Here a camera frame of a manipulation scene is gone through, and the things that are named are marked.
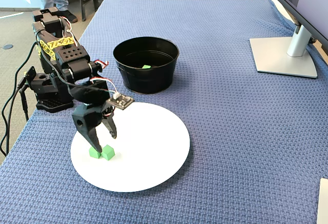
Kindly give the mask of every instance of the blue textured fabric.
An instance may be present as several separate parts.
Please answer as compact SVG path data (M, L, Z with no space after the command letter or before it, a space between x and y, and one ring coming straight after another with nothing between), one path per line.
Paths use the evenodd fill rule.
M80 42L93 60L110 61L103 76L120 92L182 119L190 154L157 187L105 191L72 166L73 109L36 111L0 168L0 221L315 223L328 177L328 67L309 47L318 79L258 73L249 41L293 29L270 0L105 0ZM112 52L137 36L180 49L161 93L122 84Z

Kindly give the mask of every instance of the monitor stand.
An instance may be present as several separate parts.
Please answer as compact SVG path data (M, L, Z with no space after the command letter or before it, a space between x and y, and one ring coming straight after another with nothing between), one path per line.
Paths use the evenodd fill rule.
M306 50L311 36L302 25L293 37L250 39L257 71L317 78L316 67Z

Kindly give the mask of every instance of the robotic arm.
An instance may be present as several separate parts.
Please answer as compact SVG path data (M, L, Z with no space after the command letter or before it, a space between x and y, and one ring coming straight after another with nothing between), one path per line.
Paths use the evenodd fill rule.
M107 82L111 81L98 74L106 64L99 60L90 61L84 47L75 39L70 22L65 17L58 17L57 13L56 7L33 12L35 22L32 27L45 74L37 74L32 67L26 79L36 94L38 109L63 110L73 106L72 99L84 103L72 114L76 129L101 153L95 128L104 123L116 138L115 107L124 110L134 99L118 93L116 88L115 91L108 90ZM84 78L89 80L75 84Z

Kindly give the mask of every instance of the yellow tape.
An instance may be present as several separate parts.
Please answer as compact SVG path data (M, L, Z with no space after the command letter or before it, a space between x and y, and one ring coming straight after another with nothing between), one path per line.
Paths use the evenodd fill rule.
M55 41L48 42L47 45L49 46L50 50L58 47L58 46L66 46L71 45L74 43L73 37L66 37L66 38L60 38Z
M40 45L42 46L43 50L53 59L55 59L55 53L53 52L53 49L58 46L66 46L74 44L73 37L66 37L66 38L60 38L55 41L48 42L47 44L40 39Z
M38 53L38 55L40 57L41 56L41 49L40 49L40 47L38 45L36 46L36 49L37 49L37 53Z

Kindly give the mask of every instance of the green block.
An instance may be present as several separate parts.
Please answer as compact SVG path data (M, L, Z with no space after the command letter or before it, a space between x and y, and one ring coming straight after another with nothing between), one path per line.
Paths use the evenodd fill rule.
M94 158L100 158L100 153L97 152L93 147L89 149L89 155Z
M115 156L115 152L112 147L110 147L109 145L106 145L105 147L103 147L101 155L104 159L109 160L113 156Z

